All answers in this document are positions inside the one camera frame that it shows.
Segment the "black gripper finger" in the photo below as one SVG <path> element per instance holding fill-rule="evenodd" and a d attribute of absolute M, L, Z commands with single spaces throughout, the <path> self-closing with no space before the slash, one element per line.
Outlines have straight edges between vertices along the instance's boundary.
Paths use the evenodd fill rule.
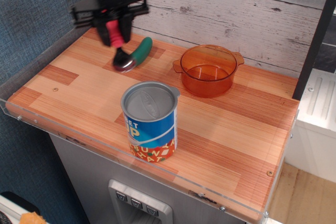
<path fill-rule="evenodd" d="M 110 47 L 110 35 L 105 23 L 96 24 L 98 35 L 105 46 Z"/>
<path fill-rule="evenodd" d="M 132 30 L 132 15 L 124 15 L 118 19 L 119 22 L 119 31 L 124 42 L 129 42 L 131 39 L 131 30 Z"/>

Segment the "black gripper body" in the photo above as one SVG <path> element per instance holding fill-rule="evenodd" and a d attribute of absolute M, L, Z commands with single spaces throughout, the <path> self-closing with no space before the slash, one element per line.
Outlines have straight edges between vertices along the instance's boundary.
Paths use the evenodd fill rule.
<path fill-rule="evenodd" d="M 69 8 L 73 24 L 77 27 L 96 26 L 118 20 L 124 15 L 148 14 L 147 0 L 80 0 Z"/>

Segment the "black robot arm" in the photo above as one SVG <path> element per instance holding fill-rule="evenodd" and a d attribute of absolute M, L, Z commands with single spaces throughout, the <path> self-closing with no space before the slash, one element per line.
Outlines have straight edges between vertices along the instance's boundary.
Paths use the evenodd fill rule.
<path fill-rule="evenodd" d="M 146 1 L 81 0 L 69 12 L 76 27 L 95 27 L 104 45 L 121 48 L 130 41 L 134 17 L 149 12 Z"/>

